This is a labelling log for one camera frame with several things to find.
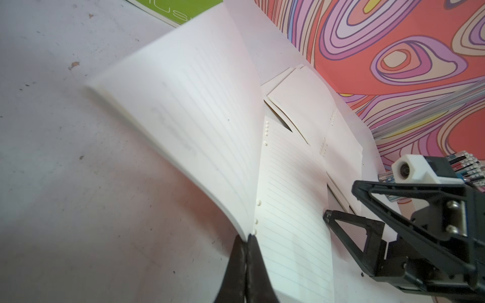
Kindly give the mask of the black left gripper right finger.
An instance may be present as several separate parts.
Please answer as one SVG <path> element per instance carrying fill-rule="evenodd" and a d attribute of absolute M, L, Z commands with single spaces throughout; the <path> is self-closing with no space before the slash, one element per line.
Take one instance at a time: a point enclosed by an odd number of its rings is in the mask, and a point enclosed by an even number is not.
<path fill-rule="evenodd" d="M 248 237 L 246 250 L 246 302 L 279 303 L 254 235 Z"/>

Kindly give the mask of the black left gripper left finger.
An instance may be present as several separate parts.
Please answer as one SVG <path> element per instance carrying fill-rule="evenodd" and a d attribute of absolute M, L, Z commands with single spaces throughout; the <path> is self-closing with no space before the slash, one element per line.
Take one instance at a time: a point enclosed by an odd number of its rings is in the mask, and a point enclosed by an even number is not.
<path fill-rule="evenodd" d="M 236 236 L 215 303 L 245 302 L 246 253 L 247 243 L 240 236 Z"/>

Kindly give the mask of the white lined notebook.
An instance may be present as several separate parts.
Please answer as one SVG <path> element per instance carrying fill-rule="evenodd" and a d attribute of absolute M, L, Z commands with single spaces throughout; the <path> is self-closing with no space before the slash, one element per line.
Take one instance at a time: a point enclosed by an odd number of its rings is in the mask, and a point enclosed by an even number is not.
<path fill-rule="evenodd" d="M 333 302 L 328 184 L 346 209 L 362 146 L 328 87 L 303 66 L 264 94 L 225 4 L 130 55 L 88 88 L 227 216 L 256 236 L 275 293 Z"/>

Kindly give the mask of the green nusign notebook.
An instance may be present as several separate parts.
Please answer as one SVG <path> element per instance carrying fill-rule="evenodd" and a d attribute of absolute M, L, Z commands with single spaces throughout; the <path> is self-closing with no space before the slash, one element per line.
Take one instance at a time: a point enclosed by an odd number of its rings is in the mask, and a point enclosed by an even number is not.
<path fill-rule="evenodd" d="M 222 0 L 127 0 L 159 20 L 178 27 L 205 11 L 221 4 Z"/>

